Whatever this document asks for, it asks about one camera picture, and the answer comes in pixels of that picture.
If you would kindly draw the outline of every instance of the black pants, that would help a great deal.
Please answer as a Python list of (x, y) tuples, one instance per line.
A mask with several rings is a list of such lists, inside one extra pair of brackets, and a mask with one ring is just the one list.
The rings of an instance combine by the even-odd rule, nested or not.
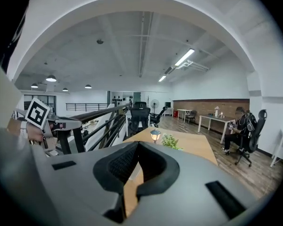
[(230, 149), (231, 141), (236, 143), (237, 145), (240, 145), (240, 136), (237, 134), (229, 134), (225, 135), (225, 150)]

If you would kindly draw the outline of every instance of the desk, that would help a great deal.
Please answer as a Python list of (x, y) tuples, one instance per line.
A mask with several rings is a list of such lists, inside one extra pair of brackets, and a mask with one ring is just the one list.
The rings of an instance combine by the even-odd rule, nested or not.
[(222, 143), (223, 143), (223, 140), (224, 140), (224, 138), (225, 138), (225, 132), (226, 132), (227, 124), (228, 124), (229, 122), (235, 123), (235, 119), (234, 119), (234, 118), (231, 118), (231, 117), (220, 118), (220, 117), (211, 116), (211, 115), (200, 115), (200, 116), (199, 116), (198, 132), (200, 132), (201, 119), (202, 119), (203, 117), (209, 119), (208, 130), (211, 128), (211, 120), (216, 120), (216, 121), (224, 122), (225, 127), (224, 127), (224, 129), (223, 129), (222, 137), (221, 137), (221, 140), (220, 140), (220, 144), (222, 144)]
[[(128, 119), (131, 118), (131, 111), (127, 111), (126, 113), (126, 136), (128, 137), (128, 126), (129, 126), (129, 123), (128, 123)], [(150, 114), (149, 114), (149, 118), (148, 118), (148, 127), (150, 127)]]
[(179, 112), (181, 111), (181, 112), (184, 113), (183, 122), (185, 123), (185, 116), (186, 115), (190, 115), (192, 110), (186, 110), (186, 109), (177, 109), (177, 110), (178, 110), (178, 118), (177, 118), (177, 120), (179, 120)]
[(277, 159), (279, 151), (281, 150), (281, 147), (283, 145), (283, 128), (281, 129), (281, 135), (282, 135), (282, 137), (281, 137), (280, 144), (278, 146), (276, 146), (276, 148), (275, 148), (275, 151), (274, 151), (273, 156), (272, 156), (273, 161), (270, 164), (270, 167), (272, 167), (275, 164), (275, 160)]
[(172, 111), (172, 117), (173, 117), (173, 114), (174, 114), (174, 108), (167, 108), (167, 110), (166, 111), (164, 111), (164, 116), (166, 116), (166, 113), (167, 113), (167, 111)]
[[(125, 140), (124, 142), (144, 141), (144, 142), (153, 143), (150, 134), (150, 132), (153, 129), (154, 129), (153, 127), (147, 128), (141, 131), (140, 133), (134, 135), (133, 137), (130, 137), (129, 139)], [(172, 134), (172, 136), (174, 136), (175, 139), (178, 139), (177, 146), (183, 148), (184, 152), (201, 156), (211, 161), (216, 166), (218, 166), (212, 148), (209, 145), (208, 140), (205, 136), (177, 132), (172, 130), (165, 130), (161, 128), (158, 128), (158, 130), (161, 132), (160, 139), (157, 141), (158, 145), (162, 145), (162, 136), (164, 133)], [(127, 216), (129, 216), (132, 213), (132, 211), (138, 204), (136, 198), (136, 188), (138, 187), (138, 185), (142, 183), (143, 183), (143, 173), (140, 165), (138, 164), (134, 169), (130, 179), (127, 181), (127, 183), (124, 186), (125, 208), (126, 208)]]

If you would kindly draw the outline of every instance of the person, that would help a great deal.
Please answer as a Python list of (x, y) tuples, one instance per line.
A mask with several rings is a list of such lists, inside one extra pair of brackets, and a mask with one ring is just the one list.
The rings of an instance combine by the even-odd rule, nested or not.
[(230, 151), (231, 142), (240, 145), (240, 141), (241, 141), (240, 134), (246, 134), (248, 132), (247, 118), (243, 107), (237, 107), (235, 116), (236, 116), (236, 123), (233, 126), (234, 133), (225, 136), (225, 146), (221, 148), (221, 150), (224, 151), (225, 153)]
[[(29, 0), (0, 0), (0, 65), (5, 73), (22, 33), (28, 4)], [(21, 127), (21, 121), (11, 118), (7, 130), (19, 136)], [(29, 140), (43, 140), (42, 131), (30, 123), (26, 124), (26, 133)]]

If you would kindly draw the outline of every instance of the brick wall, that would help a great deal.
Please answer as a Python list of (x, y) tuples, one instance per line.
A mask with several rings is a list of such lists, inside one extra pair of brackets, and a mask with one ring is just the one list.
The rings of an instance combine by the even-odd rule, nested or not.
[[(202, 100), (175, 100), (174, 111), (176, 109), (189, 109), (197, 111), (196, 123), (199, 123), (199, 115), (215, 114), (215, 107), (219, 106), (219, 113), (223, 112), (224, 116), (235, 118), (235, 111), (238, 106), (242, 106), (244, 110), (250, 109), (249, 99), (202, 99)], [(202, 118), (201, 125), (208, 127), (209, 119)], [(220, 121), (211, 122), (211, 129), (223, 132), (224, 123)]]

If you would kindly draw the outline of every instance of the green plant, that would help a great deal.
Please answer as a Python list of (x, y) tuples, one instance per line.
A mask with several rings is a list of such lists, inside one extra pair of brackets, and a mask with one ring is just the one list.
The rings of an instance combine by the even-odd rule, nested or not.
[(179, 147), (176, 146), (177, 143), (178, 143), (178, 140), (175, 140), (175, 138), (172, 135), (165, 134), (162, 137), (162, 145), (171, 147), (171, 148), (173, 148), (175, 150), (182, 149), (182, 148), (179, 148)]

